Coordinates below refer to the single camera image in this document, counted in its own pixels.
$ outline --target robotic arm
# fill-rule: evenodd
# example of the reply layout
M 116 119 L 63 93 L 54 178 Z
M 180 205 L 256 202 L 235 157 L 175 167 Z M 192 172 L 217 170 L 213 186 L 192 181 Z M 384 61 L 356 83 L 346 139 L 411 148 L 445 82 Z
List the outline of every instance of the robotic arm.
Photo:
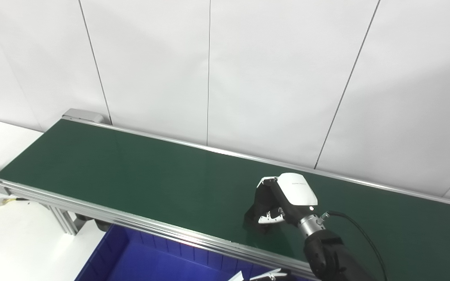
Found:
M 314 275 L 322 281 L 376 281 L 352 256 L 343 240 L 323 225 L 314 207 L 317 197 L 300 174 L 284 173 L 262 178 L 255 203 L 245 221 L 263 233 L 272 224 L 287 222 L 305 237 L 303 252 Z

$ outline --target black cable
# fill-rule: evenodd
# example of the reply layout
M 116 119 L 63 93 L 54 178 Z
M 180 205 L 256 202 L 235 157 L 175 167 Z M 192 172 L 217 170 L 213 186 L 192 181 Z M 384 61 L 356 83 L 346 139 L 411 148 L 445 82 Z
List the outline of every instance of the black cable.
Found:
M 380 262 L 382 271 L 383 271 L 383 277 L 385 281 L 388 281 L 388 276 L 386 275 L 386 269 L 384 266 L 384 262 L 383 259 L 380 255 L 380 252 L 378 252 L 378 249 L 376 248 L 375 244 L 373 243 L 373 241 L 371 241 L 371 238 L 369 238 L 369 236 L 366 234 L 366 232 L 364 232 L 364 229 L 361 228 L 361 226 L 359 226 L 359 224 L 354 221 L 351 217 L 349 217 L 348 215 L 345 215 L 342 212 L 336 212 L 336 211 L 327 211 L 328 215 L 334 215 L 335 217 L 344 217 L 345 219 L 348 219 L 352 224 L 354 224 L 354 226 L 356 228 L 359 229 L 359 231 L 362 233 L 362 235 L 366 238 L 366 240 L 368 241 L 369 245 L 371 245 L 371 248 L 373 248 L 373 251 L 375 251 L 375 254 L 378 258 L 378 261 Z

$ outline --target white object in bin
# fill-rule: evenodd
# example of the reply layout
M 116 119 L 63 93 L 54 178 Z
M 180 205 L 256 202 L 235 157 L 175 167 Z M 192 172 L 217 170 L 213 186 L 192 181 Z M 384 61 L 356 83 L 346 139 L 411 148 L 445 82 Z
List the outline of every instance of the white object in bin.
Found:
M 230 278 L 229 281 L 244 281 L 243 272 L 237 272 L 237 274 Z
M 260 274 L 258 276 L 252 277 L 250 281 L 260 281 L 260 280 L 284 280 L 284 277 L 289 277 L 289 274 L 286 272 L 281 272 L 282 269 L 270 270 L 269 272 L 265 272 L 264 274 Z M 244 281 L 243 272 L 239 271 L 236 275 L 229 279 L 229 281 Z
M 269 272 L 265 272 L 264 274 L 260 274 L 250 279 L 253 280 L 284 280 L 284 277 L 288 277 L 289 274 L 286 272 L 281 272 L 282 269 L 271 270 Z

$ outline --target wire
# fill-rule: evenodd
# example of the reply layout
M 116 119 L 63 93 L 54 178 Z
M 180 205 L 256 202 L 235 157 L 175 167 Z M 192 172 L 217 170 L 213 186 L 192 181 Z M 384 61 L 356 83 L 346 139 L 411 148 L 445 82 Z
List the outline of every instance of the wire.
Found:
M 11 201 L 27 201 L 28 199 L 17 197 L 17 198 L 0 198 L 0 206 L 6 205 Z
M 361 226 L 359 226 L 359 224 L 354 221 L 351 217 L 349 217 L 348 215 L 342 213 L 342 212 L 336 212 L 336 211 L 327 211 L 328 215 L 334 215 L 335 217 L 344 217 L 345 219 L 348 219 L 352 224 L 354 224 L 354 226 L 356 228 L 359 229 L 359 231 L 362 233 L 362 235 L 366 238 L 366 240 L 368 241 L 369 245 L 371 245 L 371 248 L 373 248 L 373 251 L 375 252 L 378 261 L 380 262 L 382 271 L 383 271 L 383 277 L 385 281 L 388 281 L 388 276 L 386 275 L 386 269 L 384 266 L 384 262 L 383 259 L 380 255 L 380 252 L 378 252 L 378 249 L 376 248 L 375 244 L 373 243 L 373 241 L 371 241 L 371 238 L 369 238 L 369 236 L 366 234 L 366 232 L 364 231 L 364 229 L 361 228 Z

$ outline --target conveyor leg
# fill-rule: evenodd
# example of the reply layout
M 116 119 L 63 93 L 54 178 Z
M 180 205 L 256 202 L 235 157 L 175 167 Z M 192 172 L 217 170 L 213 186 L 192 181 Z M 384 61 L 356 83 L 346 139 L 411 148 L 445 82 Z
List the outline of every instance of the conveyor leg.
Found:
M 52 214 L 55 216 L 55 219 L 57 219 L 57 222 L 59 222 L 62 230 L 67 234 L 76 235 L 85 223 L 85 221 L 80 219 L 73 221 L 66 210 L 53 206 L 48 206 L 48 208 L 52 211 Z

